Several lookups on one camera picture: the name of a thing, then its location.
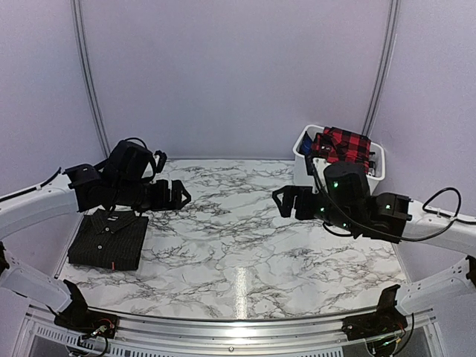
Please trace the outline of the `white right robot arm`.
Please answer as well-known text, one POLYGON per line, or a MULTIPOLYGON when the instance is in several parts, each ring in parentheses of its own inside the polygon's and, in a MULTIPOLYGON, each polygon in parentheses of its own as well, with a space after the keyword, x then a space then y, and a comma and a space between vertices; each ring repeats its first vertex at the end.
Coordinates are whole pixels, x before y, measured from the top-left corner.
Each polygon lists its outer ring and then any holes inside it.
POLYGON ((385 287, 404 280, 435 277, 465 257, 460 251, 426 242, 391 245, 374 239, 353 239, 341 228, 312 220, 309 238, 317 249, 318 276, 309 298, 298 304, 310 314, 356 312, 376 304, 385 287))

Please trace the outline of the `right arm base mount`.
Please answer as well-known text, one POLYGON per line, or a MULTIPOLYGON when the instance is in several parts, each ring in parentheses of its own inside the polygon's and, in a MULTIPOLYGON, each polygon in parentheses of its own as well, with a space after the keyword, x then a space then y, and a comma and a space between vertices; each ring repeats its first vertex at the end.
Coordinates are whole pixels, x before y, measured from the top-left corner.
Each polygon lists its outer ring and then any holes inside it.
POLYGON ((348 341, 354 341, 404 330, 407 326, 406 317, 397 311, 394 302, 379 302, 374 312, 346 317, 341 331, 348 341))

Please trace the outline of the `black pinstriped long sleeve shirt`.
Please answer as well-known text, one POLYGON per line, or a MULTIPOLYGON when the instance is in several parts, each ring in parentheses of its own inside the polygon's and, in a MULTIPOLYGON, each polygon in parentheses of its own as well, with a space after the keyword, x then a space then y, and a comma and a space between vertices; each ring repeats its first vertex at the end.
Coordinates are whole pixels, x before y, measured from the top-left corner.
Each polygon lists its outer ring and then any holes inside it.
POLYGON ((68 249, 68 262, 111 271, 136 271, 149 218, 133 210, 98 209, 85 215, 68 249))

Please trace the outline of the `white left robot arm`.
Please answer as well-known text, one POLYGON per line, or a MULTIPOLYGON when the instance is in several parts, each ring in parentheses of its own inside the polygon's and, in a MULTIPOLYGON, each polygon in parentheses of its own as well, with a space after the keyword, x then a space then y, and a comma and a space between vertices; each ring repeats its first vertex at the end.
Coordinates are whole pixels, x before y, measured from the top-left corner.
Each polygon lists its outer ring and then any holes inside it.
POLYGON ((167 156, 134 138, 119 141, 98 164, 58 170, 49 179, 1 198, 1 289, 65 317, 79 331, 94 324, 77 286, 46 272, 66 240, 54 225, 95 208, 135 213, 181 210, 191 195, 179 180, 158 180, 167 156))

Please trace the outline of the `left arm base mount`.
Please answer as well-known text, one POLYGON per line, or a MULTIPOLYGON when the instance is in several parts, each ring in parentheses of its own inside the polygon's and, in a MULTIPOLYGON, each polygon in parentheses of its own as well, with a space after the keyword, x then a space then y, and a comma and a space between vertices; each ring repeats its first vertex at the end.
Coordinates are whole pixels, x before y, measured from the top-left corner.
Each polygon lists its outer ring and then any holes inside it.
POLYGON ((117 315, 90 310, 86 303, 71 302, 62 312, 48 307, 57 326, 81 332, 82 339, 114 338, 119 318, 117 315))

